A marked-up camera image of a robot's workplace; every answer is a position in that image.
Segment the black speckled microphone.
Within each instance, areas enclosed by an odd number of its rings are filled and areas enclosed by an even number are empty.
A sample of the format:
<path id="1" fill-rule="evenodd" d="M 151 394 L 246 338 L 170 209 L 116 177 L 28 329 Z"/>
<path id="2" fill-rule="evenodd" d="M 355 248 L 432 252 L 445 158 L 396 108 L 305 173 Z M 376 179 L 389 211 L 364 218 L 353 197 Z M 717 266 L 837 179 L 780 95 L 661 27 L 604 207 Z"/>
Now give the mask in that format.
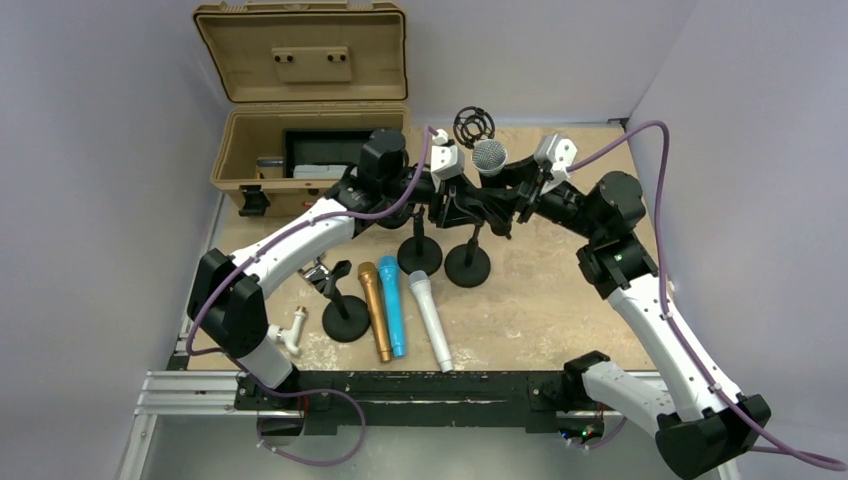
<path id="1" fill-rule="evenodd" d="M 495 139 L 480 140 L 472 150 L 472 166 L 481 178 L 499 174 L 505 167 L 507 159 L 507 149 Z"/>

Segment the black shock-mount desk stand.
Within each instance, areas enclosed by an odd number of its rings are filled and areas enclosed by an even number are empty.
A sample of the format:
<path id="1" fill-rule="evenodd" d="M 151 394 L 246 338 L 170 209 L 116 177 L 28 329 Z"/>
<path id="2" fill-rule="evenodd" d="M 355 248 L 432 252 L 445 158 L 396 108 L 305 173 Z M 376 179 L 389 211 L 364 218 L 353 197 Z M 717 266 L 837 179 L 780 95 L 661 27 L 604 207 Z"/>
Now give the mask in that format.
<path id="1" fill-rule="evenodd" d="M 406 274 L 423 271 L 427 275 L 433 275 L 442 265 L 443 254 L 440 245 L 424 231 L 426 213 L 425 206 L 415 209 L 414 205 L 408 205 L 377 221 L 383 228 L 396 230 L 409 219 L 413 220 L 412 236 L 401 243 L 396 254 L 398 265 Z"/>

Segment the black tripod shock-mount stand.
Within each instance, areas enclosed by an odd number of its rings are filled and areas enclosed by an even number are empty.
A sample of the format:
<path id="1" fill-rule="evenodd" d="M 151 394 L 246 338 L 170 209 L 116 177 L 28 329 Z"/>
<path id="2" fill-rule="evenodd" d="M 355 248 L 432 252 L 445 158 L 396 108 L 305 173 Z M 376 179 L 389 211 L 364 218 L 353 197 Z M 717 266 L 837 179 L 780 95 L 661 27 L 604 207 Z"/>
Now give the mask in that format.
<path id="1" fill-rule="evenodd" d="M 455 141 L 466 149 L 495 137 L 496 126 L 493 117 L 486 110 L 477 106 L 467 106 L 459 110 L 452 125 Z"/>

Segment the white microphone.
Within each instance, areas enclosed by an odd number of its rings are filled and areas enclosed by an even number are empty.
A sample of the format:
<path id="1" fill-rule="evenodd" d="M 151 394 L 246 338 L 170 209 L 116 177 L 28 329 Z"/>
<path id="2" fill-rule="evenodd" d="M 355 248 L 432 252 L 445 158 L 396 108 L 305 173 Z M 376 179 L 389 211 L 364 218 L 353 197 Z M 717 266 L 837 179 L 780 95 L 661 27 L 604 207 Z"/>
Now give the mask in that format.
<path id="1" fill-rule="evenodd" d="M 416 270 L 409 274 L 410 290 L 417 302 L 435 359 L 442 373 L 454 370 L 452 355 L 435 305 L 428 274 Z"/>

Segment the blue microphone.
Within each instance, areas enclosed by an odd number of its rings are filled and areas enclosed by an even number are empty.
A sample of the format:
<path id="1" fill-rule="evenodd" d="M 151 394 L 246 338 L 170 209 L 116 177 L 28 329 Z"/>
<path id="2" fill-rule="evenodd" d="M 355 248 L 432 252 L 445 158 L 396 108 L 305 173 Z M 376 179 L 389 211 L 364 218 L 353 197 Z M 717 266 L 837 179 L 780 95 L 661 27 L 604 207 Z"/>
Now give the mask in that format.
<path id="1" fill-rule="evenodd" d="M 406 355 L 404 316 L 399 288 L 400 268 L 394 256 L 383 256 L 378 262 L 382 282 L 390 347 L 394 358 Z"/>

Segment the gold microphone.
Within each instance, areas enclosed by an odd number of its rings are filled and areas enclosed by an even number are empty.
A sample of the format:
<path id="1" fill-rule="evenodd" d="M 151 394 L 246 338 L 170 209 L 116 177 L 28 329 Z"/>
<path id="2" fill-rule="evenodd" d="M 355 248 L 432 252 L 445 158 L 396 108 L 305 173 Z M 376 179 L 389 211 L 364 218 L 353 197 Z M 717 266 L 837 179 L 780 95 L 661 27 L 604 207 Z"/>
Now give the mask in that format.
<path id="1" fill-rule="evenodd" d="M 388 363 L 392 360 L 393 355 L 376 265 L 373 262 L 362 262 L 358 265 L 357 272 L 358 280 L 365 295 L 379 361 Z"/>

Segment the black round-base clip stand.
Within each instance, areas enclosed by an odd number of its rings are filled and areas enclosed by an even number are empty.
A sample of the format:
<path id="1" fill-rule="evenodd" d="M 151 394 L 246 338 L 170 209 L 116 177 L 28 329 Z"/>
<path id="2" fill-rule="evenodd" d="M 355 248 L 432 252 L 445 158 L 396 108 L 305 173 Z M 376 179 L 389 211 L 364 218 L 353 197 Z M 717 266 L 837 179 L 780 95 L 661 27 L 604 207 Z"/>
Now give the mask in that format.
<path id="1" fill-rule="evenodd" d="M 342 260 L 330 269 L 323 263 L 323 258 L 324 254 L 319 255 L 311 267 L 301 268 L 298 273 L 329 301 L 322 313 L 324 332 L 334 341 L 354 342 L 368 331 L 370 317 L 362 299 L 343 295 L 338 288 L 338 281 L 350 274 L 352 263 Z"/>

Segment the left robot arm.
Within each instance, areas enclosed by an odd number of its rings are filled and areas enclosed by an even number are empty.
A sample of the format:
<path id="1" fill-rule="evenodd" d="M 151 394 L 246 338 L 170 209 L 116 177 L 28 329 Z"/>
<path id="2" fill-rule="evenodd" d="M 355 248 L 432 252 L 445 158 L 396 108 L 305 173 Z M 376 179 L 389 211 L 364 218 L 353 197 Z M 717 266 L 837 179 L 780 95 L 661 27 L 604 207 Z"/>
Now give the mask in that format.
<path id="1" fill-rule="evenodd" d="M 436 159 L 455 146 L 449 140 L 437 144 L 442 136 L 440 130 L 426 129 L 422 157 L 410 165 L 404 135 L 376 130 L 341 179 L 296 220 L 231 254 L 205 253 L 187 306 L 192 322 L 187 353 L 226 355 L 252 378 L 272 408 L 287 408 L 306 392 L 298 368 L 267 336 L 265 306 L 285 280 L 409 205 L 434 208 L 440 228 L 485 222 L 508 230 L 497 195 L 471 184 L 459 167 Z"/>

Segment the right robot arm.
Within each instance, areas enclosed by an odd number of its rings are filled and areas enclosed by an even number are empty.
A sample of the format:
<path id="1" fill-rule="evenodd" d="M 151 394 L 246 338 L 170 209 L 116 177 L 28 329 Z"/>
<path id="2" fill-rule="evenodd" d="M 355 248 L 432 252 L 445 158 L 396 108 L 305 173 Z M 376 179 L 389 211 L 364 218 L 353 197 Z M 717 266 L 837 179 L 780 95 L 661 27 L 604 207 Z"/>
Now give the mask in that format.
<path id="1" fill-rule="evenodd" d="M 661 293 L 657 263 L 634 232 L 646 214 L 639 180 L 612 171 L 583 194 L 560 166 L 526 158 L 480 180 L 520 222 L 538 214 L 587 239 L 577 252 L 581 273 L 636 334 L 666 389 L 593 351 L 567 362 L 559 389 L 544 389 L 543 395 L 563 405 L 601 403 L 619 411 L 653 437 L 681 479 L 695 479 L 748 452 L 757 428 L 771 417 L 770 407 L 761 395 L 744 394 L 717 367 Z"/>

